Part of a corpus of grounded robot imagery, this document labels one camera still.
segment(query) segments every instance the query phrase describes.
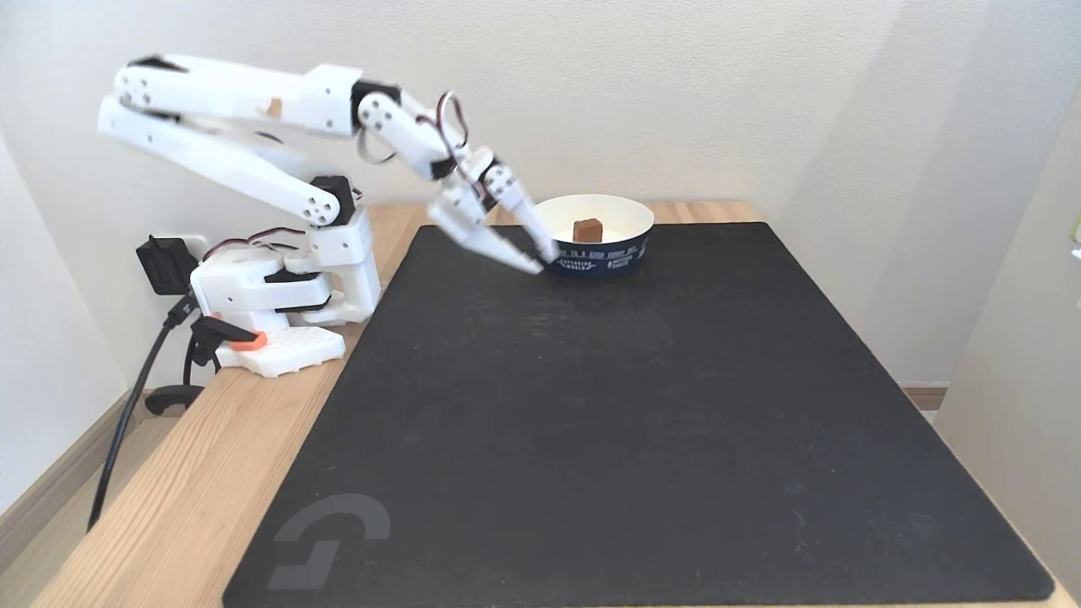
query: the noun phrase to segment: logo on mat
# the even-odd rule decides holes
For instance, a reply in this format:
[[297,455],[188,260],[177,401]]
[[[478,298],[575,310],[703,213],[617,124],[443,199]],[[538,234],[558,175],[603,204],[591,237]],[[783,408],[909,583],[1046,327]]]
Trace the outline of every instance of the logo on mat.
[[[383,503],[364,494],[336,494],[311,503],[290,517],[278,530],[275,542],[296,542],[312,524],[330,515],[353,515],[364,523],[365,539],[390,538],[390,514]],[[331,573],[341,540],[316,541],[302,566],[278,566],[270,576],[270,591],[322,589]]]

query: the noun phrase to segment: black mat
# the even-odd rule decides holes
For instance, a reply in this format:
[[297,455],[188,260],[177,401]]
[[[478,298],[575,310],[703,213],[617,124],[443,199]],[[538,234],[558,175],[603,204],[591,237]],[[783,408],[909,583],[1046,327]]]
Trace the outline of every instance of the black mat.
[[422,229],[225,600],[1052,590],[770,228],[737,224],[658,226],[635,274],[599,282],[528,277]]

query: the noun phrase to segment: navy blue bowl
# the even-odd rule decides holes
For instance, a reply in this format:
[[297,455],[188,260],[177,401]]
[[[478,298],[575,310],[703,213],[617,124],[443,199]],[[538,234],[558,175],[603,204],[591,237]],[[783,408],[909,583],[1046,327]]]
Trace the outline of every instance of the navy blue bowl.
[[[653,212],[630,199],[610,195],[573,195],[536,206],[537,216],[559,244],[550,272],[578,277],[610,277],[633,270],[645,255]],[[605,242],[573,242],[574,222],[596,217]]]

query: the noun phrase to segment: robotic arm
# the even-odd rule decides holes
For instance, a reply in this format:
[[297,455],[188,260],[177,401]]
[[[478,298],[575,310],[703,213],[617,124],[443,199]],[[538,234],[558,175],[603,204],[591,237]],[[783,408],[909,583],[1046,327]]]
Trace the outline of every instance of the robotic arm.
[[[471,149],[467,133],[443,120],[451,103],[461,119],[450,94],[432,113],[398,87],[363,79],[359,69],[321,65],[298,76],[164,55],[133,62],[117,74],[114,94],[102,102],[98,131],[307,224],[307,250],[226,250],[191,275],[203,314],[265,332],[268,347],[278,346],[263,348],[275,357],[237,355],[223,352],[229,349],[223,346],[223,365],[231,361],[278,375],[341,356],[341,336],[306,326],[368,318],[378,301],[379,282],[366,209],[355,206],[348,179],[279,145],[277,137],[258,130],[267,124],[339,140],[357,137],[361,151],[364,137],[375,135],[414,173],[440,184],[428,216],[461,247],[526,273],[540,272],[540,264],[485,225],[484,216],[498,204],[519,220],[540,257],[558,256],[510,168],[488,147]],[[237,129],[252,122],[262,123],[248,130],[255,136]],[[330,275],[338,277],[341,291]],[[295,346],[301,333],[296,330],[304,330],[301,342],[321,340],[325,348],[303,353]],[[288,356],[280,356],[283,348]],[[261,357],[272,358],[272,365],[255,360]]]

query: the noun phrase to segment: brown cube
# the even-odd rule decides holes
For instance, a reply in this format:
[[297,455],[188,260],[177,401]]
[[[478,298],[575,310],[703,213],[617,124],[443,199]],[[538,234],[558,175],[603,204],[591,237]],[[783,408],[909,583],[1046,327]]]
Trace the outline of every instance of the brown cube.
[[596,217],[574,223],[574,242],[601,242],[604,226]]

